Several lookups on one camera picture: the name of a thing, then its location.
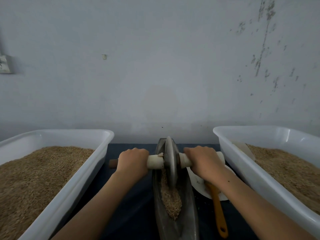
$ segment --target grain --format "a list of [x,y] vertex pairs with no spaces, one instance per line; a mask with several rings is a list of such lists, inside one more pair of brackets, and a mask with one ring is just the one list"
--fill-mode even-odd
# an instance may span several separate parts
[[280,149],[247,145],[256,163],[309,209],[320,214],[320,169]]
[[0,166],[0,239],[18,239],[94,152],[50,146]]
[[180,214],[182,202],[178,190],[176,188],[169,188],[165,169],[162,169],[161,196],[167,213],[171,218],[176,220]]

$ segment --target dark blue tablecloth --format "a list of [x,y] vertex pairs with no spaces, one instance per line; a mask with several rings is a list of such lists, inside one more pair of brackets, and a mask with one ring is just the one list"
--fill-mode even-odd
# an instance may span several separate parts
[[[197,145],[178,144],[177,146],[179,151],[182,152],[184,147],[196,147]],[[220,151],[220,145],[200,145]],[[111,174],[115,172],[114,169],[108,167],[110,159],[116,159],[121,152],[133,148],[147,149],[150,154],[154,154],[156,146],[156,144],[109,144],[105,163],[72,211],[69,219],[98,193]],[[193,192],[198,209],[200,239],[221,239],[215,223],[212,200],[202,196],[196,190],[193,190]],[[229,201],[221,201],[221,205],[228,226],[228,239],[258,239]],[[101,239],[159,239],[154,211],[151,171],[122,200],[108,226],[106,226]]]

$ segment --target wall switch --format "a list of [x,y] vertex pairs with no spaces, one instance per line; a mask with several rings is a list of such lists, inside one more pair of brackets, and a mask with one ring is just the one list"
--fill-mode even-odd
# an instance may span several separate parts
[[10,56],[0,56],[0,73],[13,73]]

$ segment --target gray wall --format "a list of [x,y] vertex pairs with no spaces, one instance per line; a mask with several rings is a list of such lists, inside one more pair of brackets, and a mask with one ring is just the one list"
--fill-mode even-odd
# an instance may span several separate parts
[[320,136],[320,0],[0,0],[0,140],[101,128],[217,142],[219,125]]

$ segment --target brown grain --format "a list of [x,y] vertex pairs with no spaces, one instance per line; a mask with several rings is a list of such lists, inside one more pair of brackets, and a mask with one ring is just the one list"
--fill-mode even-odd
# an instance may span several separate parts
[[167,213],[171,218],[176,220],[180,214],[182,202],[178,190],[176,188],[169,188],[165,169],[162,169],[161,196]]
[[94,152],[50,146],[0,166],[0,239],[18,239]]
[[280,149],[247,145],[256,163],[309,209],[320,214],[320,169]]

